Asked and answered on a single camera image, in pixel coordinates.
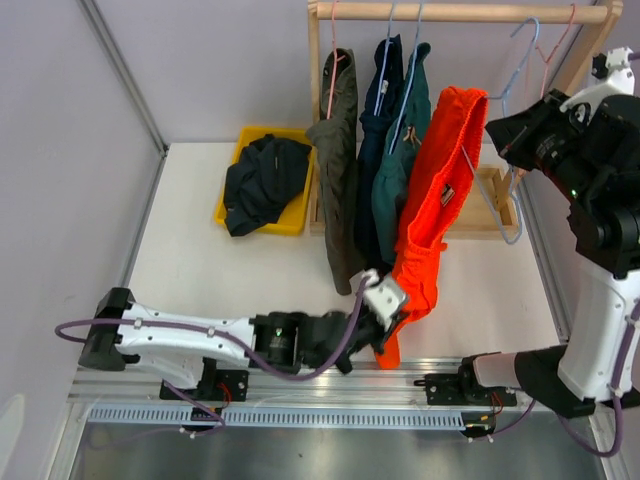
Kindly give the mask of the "orange shorts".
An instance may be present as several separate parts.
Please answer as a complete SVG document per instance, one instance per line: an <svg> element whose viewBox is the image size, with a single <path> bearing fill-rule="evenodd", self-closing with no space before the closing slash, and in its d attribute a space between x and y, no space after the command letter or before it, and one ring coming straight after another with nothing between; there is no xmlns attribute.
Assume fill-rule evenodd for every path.
<svg viewBox="0 0 640 480"><path fill-rule="evenodd" d="M408 295L398 325L416 322L436 307L444 236L457 220L479 165L488 93L449 86L439 96L409 180L392 277Z"/></svg>

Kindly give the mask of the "blue hanger with orange shorts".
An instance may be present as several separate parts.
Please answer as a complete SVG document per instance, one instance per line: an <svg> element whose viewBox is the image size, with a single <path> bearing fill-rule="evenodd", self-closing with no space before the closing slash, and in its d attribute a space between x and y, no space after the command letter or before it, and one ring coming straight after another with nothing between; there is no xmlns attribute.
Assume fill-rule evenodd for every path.
<svg viewBox="0 0 640 480"><path fill-rule="evenodd" d="M518 80L518 77L520 76L523 68L525 67L527 60L530 58L530 55L539 38L540 21L535 16L527 17L518 27L515 28L515 30L511 33L510 37L511 38L515 37L522 30L522 28L527 24L531 24L534 28L533 34L527 46L527 50L525 51L522 59L517 64L516 68L514 69L513 73L511 74L508 82L506 83L501 93L498 95L492 95L487 97L488 100L494 100L494 101L500 102L503 117L508 116L509 101L510 101L510 97L511 97L514 85ZM488 206L490 213L498 227L498 230L502 239L507 245L516 244L520 240L523 233L523 226L522 226L523 216L522 216L522 208L521 208L520 202L518 200L516 193L514 192L516 187L515 168L513 166L510 166L506 175L506 180L507 180L506 200L511 201L514 204L515 213L516 213L516 232L513 236L511 236L510 234L507 233L506 227L503 224L503 221L499 214L499 208L495 205L494 201L490 198L487 190L484 188L483 183L481 182L477 174L477 170L472 166L471 159L465 148L462 148L462 153L464 154L466 163L473 175L474 185L478 187L486 205Z"/></svg>

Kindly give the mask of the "pink hanger with black shorts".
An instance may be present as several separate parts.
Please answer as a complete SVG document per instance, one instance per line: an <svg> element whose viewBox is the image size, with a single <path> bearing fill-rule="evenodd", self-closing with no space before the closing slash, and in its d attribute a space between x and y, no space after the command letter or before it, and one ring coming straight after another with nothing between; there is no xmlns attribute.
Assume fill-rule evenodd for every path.
<svg viewBox="0 0 640 480"><path fill-rule="evenodd" d="M550 70L551 70L552 61L555 59L555 57L556 57L560 47L562 46L565 38L568 36L568 33L570 32L571 28L574 25L575 15L576 15L576 8L577 8L577 5L575 3L571 3L571 14L570 14L568 23L566 24L566 27L564 28L561 36L556 41L556 43L554 44L553 48L550 50L550 52L548 54L544 53L544 51L542 50L542 48L540 47L539 44L536 45L536 52L538 53L543 65L544 65L542 83L541 83L540 94L539 94L539 98L540 99L543 98L543 96L545 94L545 91L546 91L546 87L547 87L547 83L548 83L548 80L549 80L549 73L550 73Z"/></svg>

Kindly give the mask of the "black shorts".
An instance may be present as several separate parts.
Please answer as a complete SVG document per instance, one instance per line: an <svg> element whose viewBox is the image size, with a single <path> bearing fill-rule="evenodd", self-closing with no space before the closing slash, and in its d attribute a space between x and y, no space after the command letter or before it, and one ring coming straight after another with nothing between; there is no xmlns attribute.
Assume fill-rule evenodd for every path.
<svg viewBox="0 0 640 480"><path fill-rule="evenodd" d="M271 133L253 140L228 167L223 205L233 237L275 224L304 190L312 147Z"/></svg>

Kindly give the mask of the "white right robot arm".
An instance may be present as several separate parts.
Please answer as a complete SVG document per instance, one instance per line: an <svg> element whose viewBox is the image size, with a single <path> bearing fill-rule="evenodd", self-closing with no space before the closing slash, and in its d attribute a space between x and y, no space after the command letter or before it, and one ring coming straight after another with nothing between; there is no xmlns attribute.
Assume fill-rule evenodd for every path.
<svg viewBox="0 0 640 480"><path fill-rule="evenodd" d="M580 257L572 332L564 345L465 358L456 389L479 403L521 390L567 418L597 404L639 403L631 381L639 306L639 100L633 94L551 90L529 109L488 123L501 158L542 172L567 199Z"/></svg>

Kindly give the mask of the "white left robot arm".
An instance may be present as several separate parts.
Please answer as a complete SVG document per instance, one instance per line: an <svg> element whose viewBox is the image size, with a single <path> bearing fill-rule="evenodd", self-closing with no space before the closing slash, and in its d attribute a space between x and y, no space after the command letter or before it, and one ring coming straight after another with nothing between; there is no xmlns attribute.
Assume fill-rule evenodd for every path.
<svg viewBox="0 0 640 480"><path fill-rule="evenodd" d="M350 313L213 319L161 312L136 302L130 289L115 287L98 304L79 364L111 372L137 367L197 400L216 398L219 361L289 381L302 380L303 368L314 375L331 367L348 374L352 355L363 348L383 352L406 302L405 294L377 284L364 289Z"/></svg>

